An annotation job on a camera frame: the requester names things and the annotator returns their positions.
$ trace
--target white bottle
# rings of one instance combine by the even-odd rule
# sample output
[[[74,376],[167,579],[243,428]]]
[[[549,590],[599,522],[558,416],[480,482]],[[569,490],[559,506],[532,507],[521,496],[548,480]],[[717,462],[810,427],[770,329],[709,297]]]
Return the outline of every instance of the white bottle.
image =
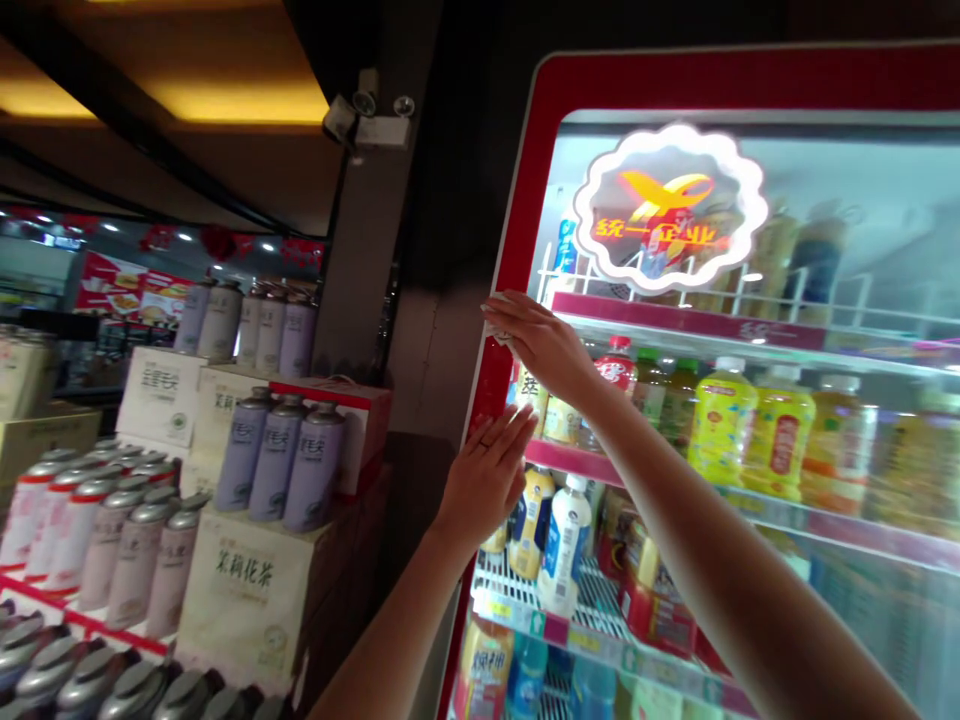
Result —
[[[592,512],[586,489],[586,478],[567,475],[567,486],[554,496],[547,549],[537,578],[540,605],[567,619],[577,607],[580,561],[590,536]]]

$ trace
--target can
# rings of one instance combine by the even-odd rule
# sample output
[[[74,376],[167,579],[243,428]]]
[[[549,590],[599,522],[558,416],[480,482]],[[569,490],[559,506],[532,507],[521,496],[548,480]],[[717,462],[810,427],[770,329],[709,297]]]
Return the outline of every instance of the can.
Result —
[[[19,570],[26,565],[43,494],[50,481],[66,470],[76,455],[75,450],[48,450],[40,456],[40,462],[17,479],[0,543],[0,570]]]
[[[201,720],[247,720],[249,717],[250,709],[243,695],[233,688],[224,688],[213,696]]]
[[[220,466],[220,480],[214,506],[221,512],[245,510],[250,503],[250,487],[257,466],[257,453],[263,442],[263,428],[273,407],[268,387],[255,387],[250,397],[234,406],[230,439]]]
[[[283,318],[286,315],[287,291],[270,290],[260,305],[260,332],[257,334],[255,367],[264,372],[280,371],[280,344],[283,339]]]
[[[57,694],[56,720],[93,720],[117,678],[130,666],[129,659],[108,647],[83,658]]]
[[[78,602],[81,610],[99,610],[110,599],[123,524],[133,509],[143,502],[146,485],[147,479],[143,475],[124,478],[116,491],[97,507],[80,579]]]
[[[151,490],[123,524],[107,601],[106,626],[111,630],[136,625],[147,616],[160,536],[167,518],[176,511],[171,502],[175,496],[176,491],[170,487]]]
[[[127,668],[120,676],[97,717],[110,720],[147,720],[153,717],[166,687],[166,672],[141,660]]]
[[[24,580],[27,582],[43,582],[47,579],[53,552],[63,531],[66,520],[67,503],[70,494],[86,480],[94,478],[94,473],[103,472],[109,468],[96,470],[71,468],[57,475],[47,486],[40,499],[40,508],[37,511],[37,522],[30,544],[30,556]]]
[[[54,640],[37,653],[17,682],[17,699],[27,708],[40,708],[53,702],[86,650],[86,644],[78,644],[72,637]]]
[[[30,668],[30,661],[51,639],[39,617],[24,620],[0,636],[0,692],[16,687]]]
[[[210,358],[211,364],[230,362],[237,342],[242,302],[243,293],[237,280],[224,280],[210,291],[197,355]]]
[[[308,298],[298,296],[287,305],[280,342],[280,374],[306,377],[310,374],[317,308]]]
[[[307,412],[303,395],[290,393],[267,415],[250,491],[250,519],[255,522],[283,517],[300,423]]]
[[[80,589],[83,561],[93,534],[97,509],[116,489],[118,482],[119,478],[110,477],[87,480],[70,495],[44,590],[67,595]]]
[[[200,331],[207,314],[207,303],[210,300],[210,290],[217,281],[213,278],[204,278],[187,291],[187,299],[183,303],[183,313],[180,315],[180,326],[177,328],[177,337],[173,341],[173,349],[187,355],[196,355],[200,342]]]
[[[150,602],[147,604],[149,638],[164,638],[180,627],[183,597],[193,563],[193,550],[200,524],[200,510],[210,499],[198,493],[183,501],[181,508],[167,520],[160,534],[160,554],[153,573]]]
[[[255,367],[257,364],[257,338],[260,335],[260,309],[267,291],[254,285],[240,305],[238,329],[237,367]]]
[[[346,421],[337,412],[337,403],[321,402],[300,424],[283,511],[283,526],[290,532],[310,532],[326,520],[337,484]]]
[[[188,670],[170,683],[153,713],[153,720],[194,720],[203,713],[210,695],[206,676]]]

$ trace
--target yellow bottle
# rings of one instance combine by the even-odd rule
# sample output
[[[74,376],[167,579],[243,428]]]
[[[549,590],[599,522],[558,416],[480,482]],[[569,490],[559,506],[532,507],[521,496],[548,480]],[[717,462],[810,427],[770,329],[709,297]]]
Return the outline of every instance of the yellow bottle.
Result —
[[[716,485],[743,487],[740,469],[757,407],[757,391],[744,368],[742,358],[718,357],[716,372],[697,386],[689,461]]]
[[[817,406],[796,383],[800,368],[774,365],[761,381],[744,484],[750,490],[800,502],[800,470]]]

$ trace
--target refrigerator shelf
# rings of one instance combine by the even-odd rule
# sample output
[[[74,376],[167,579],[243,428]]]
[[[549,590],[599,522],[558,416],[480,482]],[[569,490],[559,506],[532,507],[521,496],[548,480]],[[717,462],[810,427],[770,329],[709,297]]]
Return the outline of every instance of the refrigerator shelf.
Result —
[[[584,339],[605,347],[611,335],[678,356],[712,360],[736,355],[765,365],[797,364],[809,370],[888,373],[917,378],[955,377],[960,345],[700,312],[651,302],[556,293],[551,305]]]
[[[531,440],[525,459],[553,470],[623,487],[613,463],[598,453],[548,440]],[[749,490],[717,487],[717,491],[743,517],[756,525],[826,540],[929,570],[960,575],[960,544],[950,540],[838,515]]]
[[[540,609],[536,584],[510,569],[506,553],[478,554],[471,597],[474,612],[485,620],[702,703],[757,717],[731,678],[638,641],[620,615],[616,586],[604,577],[593,558],[583,559],[579,602],[572,620]]]

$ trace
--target ceiling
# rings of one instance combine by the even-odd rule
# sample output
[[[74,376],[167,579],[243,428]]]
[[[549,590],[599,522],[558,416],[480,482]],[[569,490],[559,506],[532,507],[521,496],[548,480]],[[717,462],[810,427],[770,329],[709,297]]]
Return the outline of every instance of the ceiling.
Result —
[[[153,223],[327,238],[343,151],[322,121],[359,68],[299,5],[0,3],[0,207],[101,215],[132,242]]]

